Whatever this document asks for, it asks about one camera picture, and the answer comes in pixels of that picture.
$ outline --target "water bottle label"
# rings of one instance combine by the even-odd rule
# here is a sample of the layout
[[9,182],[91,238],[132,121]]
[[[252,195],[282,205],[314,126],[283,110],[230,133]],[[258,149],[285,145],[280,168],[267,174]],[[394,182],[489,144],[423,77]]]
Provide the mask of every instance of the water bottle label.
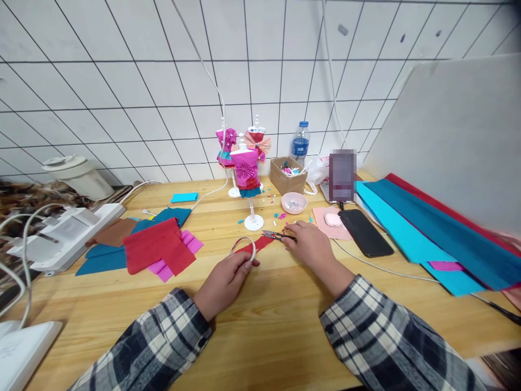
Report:
[[295,156],[306,156],[308,154],[309,140],[305,138],[295,138],[291,154]]

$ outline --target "pink bowl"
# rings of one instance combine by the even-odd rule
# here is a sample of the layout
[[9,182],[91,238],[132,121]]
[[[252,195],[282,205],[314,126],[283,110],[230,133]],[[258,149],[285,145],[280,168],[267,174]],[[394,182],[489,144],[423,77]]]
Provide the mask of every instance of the pink bowl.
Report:
[[[290,201],[295,201],[298,203],[298,207],[296,209],[288,208],[287,204]],[[308,205],[308,200],[300,193],[286,193],[282,196],[282,209],[284,209],[290,215],[298,215],[302,213],[302,211]]]

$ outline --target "wooden table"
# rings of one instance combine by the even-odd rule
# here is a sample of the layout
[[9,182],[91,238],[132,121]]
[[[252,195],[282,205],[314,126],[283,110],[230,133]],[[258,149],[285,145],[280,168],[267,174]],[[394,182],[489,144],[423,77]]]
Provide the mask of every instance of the wooden table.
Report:
[[[281,196],[268,178],[262,178],[262,182],[266,192],[254,199],[255,211],[264,218],[266,229],[280,231],[283,221],[276,220],[277,227],[272,221],[274,213],[282,212]],[[202,195],[222,184],[222,180],[216,180],[151,185],[126,201],[123,217],[145,218],[141,209],[158,213],[173,193],[198,191]],[[267,194],[277,195],[273,204]],[[320,191],[307,198],[306,212],[298,217],[288,215],[285,221],[308,220],[307,212],[313,215],[313,207],[329,205]],[[83,260],[65,273],[38,278],[30,323],[60,320],[64,327],[27,390],[66,389],[133,320],[171,289],[179,286],[194,293],[238,237],[260,236],[260,232],[249,232],[237,223],[248,214],[248,201],[228,197],[227,190],[205,198],[183,226],[204,247],[190,267],[167,283],[147,270],[133,276],[122,269],[76,277]],[[353,241],[343,244],[363,257]],[[350,257],[334,242],[332,246],[343,264],[422,317],[463,357],[521,346],[521,328],[479,300],[455,298],[438,284],[385,273]],[[251,272],[232,307],[218,317],[211,341],[172,390],[339,390],[359,385],[336,358],[319,322],[319,314],[332,302],[325,288],[279,242],[270,244],[257,258],[261,266]],[[429,277],[398,250],[371,262],[400,273]],[[483,296],[515,312],[501,293]],[[6,319],[21,319],[24,304],[17,305]]]

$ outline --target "human hand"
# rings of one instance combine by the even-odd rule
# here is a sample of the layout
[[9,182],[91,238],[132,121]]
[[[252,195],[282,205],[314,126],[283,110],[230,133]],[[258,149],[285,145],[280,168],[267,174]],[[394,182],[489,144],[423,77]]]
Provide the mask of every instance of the human hand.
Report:
[[297,242],[282,237],[282,243],[310,269],[314,270],[321,264],[336,261],[329,238],[314,224],[300,220],[284,228],[295,234]]
[[193,298],[206,321],[212,320],[233,304],[251,266],[260,265],[257,260],[250,262],[250,258],[251,254],[244,251],[228,255],[210,272]]

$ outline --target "shirt sleeve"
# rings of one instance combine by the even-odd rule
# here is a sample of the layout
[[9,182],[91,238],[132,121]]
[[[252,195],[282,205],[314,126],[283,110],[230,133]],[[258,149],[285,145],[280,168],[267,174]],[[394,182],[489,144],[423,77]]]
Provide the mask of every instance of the shirt sleeve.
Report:
[[485,390],[440,335],[361,275],[320,321],[339,360],[371,390]]
[[212,333],[192,299],[175,288],[136,319],[69,391],[167,389],[195,362]]

